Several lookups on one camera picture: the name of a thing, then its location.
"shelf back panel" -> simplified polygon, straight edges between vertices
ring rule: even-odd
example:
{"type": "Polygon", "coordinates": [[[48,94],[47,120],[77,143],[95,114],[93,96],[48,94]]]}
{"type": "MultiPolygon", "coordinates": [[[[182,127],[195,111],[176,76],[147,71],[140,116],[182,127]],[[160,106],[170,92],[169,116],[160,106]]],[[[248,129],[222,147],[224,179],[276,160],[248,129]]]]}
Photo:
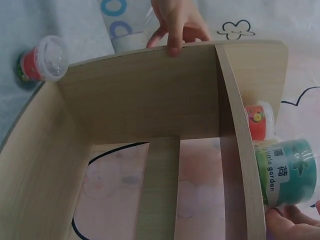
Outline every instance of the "shelf back panel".
{"type": "Polygon", "coordinates": [[[58,83],[95,144],[218,137],[213,44],[144,49],[73,66],[58,83]]]}

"clear plastic lid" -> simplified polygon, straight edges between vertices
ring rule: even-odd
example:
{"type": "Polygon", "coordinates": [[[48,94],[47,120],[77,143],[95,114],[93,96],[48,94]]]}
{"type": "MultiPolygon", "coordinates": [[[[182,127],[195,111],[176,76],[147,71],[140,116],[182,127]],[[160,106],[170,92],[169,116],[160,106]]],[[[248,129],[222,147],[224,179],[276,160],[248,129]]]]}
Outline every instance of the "clear plastic lid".
{"type": "Polygon", "coordinates": [[[59,36],[46,36],[37,46],[37,67],[45,81],[56,82],[69,67],[67,45],[59,36]]]}
{"type": "Polygon", "coordinates": [[[274,111],[269,103],[266,101],[258,101],[257,105],[262,106],[265,121],[266,121],[266,129],[265,129],[265,140],[272,139],[275,136],[275,117],[274,111]]]}
{"type": "Polygon", "coordinates": [[[315,159],[315,164],[316,164],[316,184],[315,184],[315,188],[314,188],[314,192],[312,197],[302,203],[299,203],[298,206],[302,206],[302,207],[310,207],[312,205],[314,205],[317,201],[320,201],[320,154],[319,154],[319,150],[320,149],[316,149],[312,146],[312,144],[310,144],[312,152],[313,152],[313,157],[315,159]]]}

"play dough container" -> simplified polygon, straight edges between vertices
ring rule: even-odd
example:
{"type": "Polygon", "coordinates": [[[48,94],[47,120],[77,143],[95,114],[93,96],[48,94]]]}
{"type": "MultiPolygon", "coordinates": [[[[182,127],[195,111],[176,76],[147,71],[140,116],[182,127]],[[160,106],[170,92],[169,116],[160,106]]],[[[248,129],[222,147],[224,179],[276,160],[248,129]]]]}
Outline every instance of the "play dough container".
{"type": "Polygon", "coordinates": [[[67,45],[58,36],[46,36],[17,62],[17,75],[23,81],[61,79],[69,67],[67,45]]]}
{"type": "Polygon", "coordinates": [[[258,101],[256,105],[245,107],[245,113],[253,141],[267,140],[274,136],[274,112],[269,103],[258,101]]]}
{"type": "Polygon", "coordinates": [[[274,208],[319,200],[318,155],[305,139],[255,147],[265,206],[274,208]]]}

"wooden board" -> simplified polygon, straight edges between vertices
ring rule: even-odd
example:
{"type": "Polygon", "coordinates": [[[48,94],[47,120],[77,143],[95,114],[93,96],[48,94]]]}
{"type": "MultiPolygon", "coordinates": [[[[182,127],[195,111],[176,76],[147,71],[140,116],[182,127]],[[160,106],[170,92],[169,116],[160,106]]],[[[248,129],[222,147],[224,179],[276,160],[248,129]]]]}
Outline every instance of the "wooden board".
{"type": "Polygon", "coordinates": [[[95,144],[218,137],[215,48],[163,48],[71,67],[58,83],[70,112],[95,144]]]}
{"type": "Polygon", "coordinates": [[[150,141],[137,217],[136,240],[174,240],[180,139],[150,141]]]}
{"type": "Polygon", "coordinates": [[[277,120],[288,64],[283,43],[223,44],[245,106],[268,102],[277,120]]]}
{"type": "Polygon", "coordinates": [[[0,239],[67,239],[91,148],[45,83],[0,153],[0,239]]]}
{"type": "Polygon", "coordinates": [[[226,240],[265,240],[258,166],[247,117],[223,45],[216,46],[226,240]]]}

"finger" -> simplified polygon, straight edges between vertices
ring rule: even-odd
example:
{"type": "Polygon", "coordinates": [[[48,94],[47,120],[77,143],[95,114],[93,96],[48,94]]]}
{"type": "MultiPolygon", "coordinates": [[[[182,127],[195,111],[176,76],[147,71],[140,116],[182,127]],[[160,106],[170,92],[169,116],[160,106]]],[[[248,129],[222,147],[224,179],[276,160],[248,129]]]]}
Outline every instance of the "finger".
{"type": "Polygon", "coordinates": [[[168,50],[171,56],[177,56],[182,48],[183,41],[183,30],[186,20],[183,15],[177,14],[175,11],[172,11],[167,19],[166,23],[168,26],[168,50]]]}
{"type": "Polygon", "coordinates": [[[167,30],[163,27],[160,26],[150,37],[149,41],[146,44],[147,48],[153,48],[155,47],[159,40],[161,40],[167,33],[167,30]]]}
{"type": "Polygon", "coordinates": [[[284,216],[294,224],[308,224],[312,226],[320,224],[320,221],[314,220],[303,214],[296,206],[286,206],[283,212],[284,216]]]}
{"type": "Polygon", "coordinates": [[[281,216],[274,209],[269,209],[265,213],[265,223],[267,229],[277,240],[287,239],[288,232],[295,225],[292,221],[281,216]]]}
{"type": "Polygon", "coordinates": [[[196,41],[195,37],[186,36],[183,38],[186,43],[194,43],[196,41]]]}
{"type": "Polygon", "coordinates": [[[195,17],[195,22],[198,23],[198,36],[197,38],[201,41],[211,41],[211,33],[208,25],[200,14],[195,17]]]}
{"type": "Polygon", "coordinates": [[[316,209],[318,210],[318,214],[320,215],[320,201],[317,201],[317,202],[315,203],[315,207],[316,207],[316,209]]]}

